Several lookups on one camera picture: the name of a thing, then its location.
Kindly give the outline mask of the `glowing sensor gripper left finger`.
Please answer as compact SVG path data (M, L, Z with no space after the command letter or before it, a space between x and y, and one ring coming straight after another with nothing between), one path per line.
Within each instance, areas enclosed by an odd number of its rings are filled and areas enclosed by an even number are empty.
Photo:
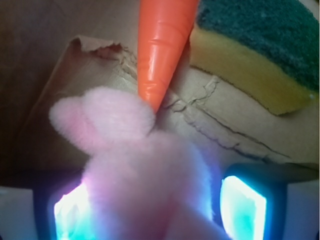
M93 240L81 172L19 172L0 179L2 240Z

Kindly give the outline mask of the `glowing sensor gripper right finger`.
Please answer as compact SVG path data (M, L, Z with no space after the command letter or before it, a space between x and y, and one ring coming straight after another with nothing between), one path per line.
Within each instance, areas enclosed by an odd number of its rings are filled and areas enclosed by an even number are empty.
M235 163L224 173L220 215L233 240L318 240L316 163Z

